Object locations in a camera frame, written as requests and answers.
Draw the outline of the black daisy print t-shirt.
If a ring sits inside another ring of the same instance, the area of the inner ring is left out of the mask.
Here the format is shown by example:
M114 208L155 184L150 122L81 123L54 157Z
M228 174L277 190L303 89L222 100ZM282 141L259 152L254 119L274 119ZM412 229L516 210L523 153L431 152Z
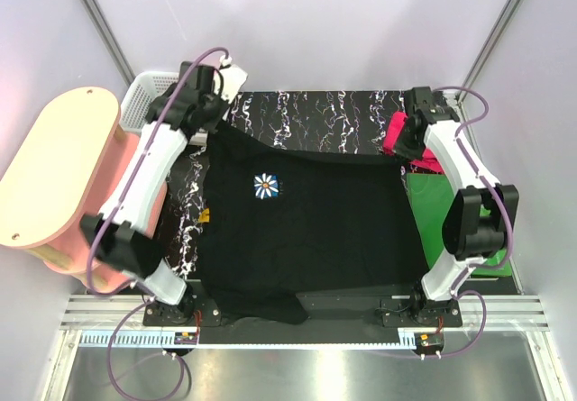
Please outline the black daisy print t-shirt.
M227 123L207 153L197 269L216 300L412 284L427 273L394 159L275 149Z

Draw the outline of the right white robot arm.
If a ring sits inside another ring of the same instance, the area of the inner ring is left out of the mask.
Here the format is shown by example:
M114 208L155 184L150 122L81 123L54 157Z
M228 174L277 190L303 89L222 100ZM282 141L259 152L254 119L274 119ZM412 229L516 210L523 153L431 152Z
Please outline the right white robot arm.
M409 89L404 108L407 118L394 153L417 160L431 151L453 191L441 229L444 247L409 299L408 315L415 323L436 325L454 312L458 291L474 270L487 269L488 259L499 251L506 252L502 262L508 262L519 193L484 166L462 135L468 124L451 106L439 105L433 89Z

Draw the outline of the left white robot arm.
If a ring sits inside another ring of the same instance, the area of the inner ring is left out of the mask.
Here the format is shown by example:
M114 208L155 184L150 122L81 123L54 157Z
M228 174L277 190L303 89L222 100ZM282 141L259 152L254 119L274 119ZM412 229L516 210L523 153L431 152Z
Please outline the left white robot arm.
M113 193L80 220L87 265L98 261L124 276L121 288L138 287L176 325L194 321L194 290L170 268L148 222L178 157L196 135L215 130L246 79L226 55L216 66L182 62L177 79L146 105L135 152Z

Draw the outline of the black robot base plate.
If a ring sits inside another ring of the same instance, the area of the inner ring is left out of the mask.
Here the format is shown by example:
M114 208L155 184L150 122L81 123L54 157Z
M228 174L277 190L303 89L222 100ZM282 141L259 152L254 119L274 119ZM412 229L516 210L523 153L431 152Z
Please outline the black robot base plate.
M425 332L462 327L457 304L438 324L417 324L408 315L410 297L410 288L400 285L235 296L226 304L194 280L187 283L179 304L148 305L143 323L179 332L199 327L203 345L250 348L385 344L402 342L402 333L410 329Z

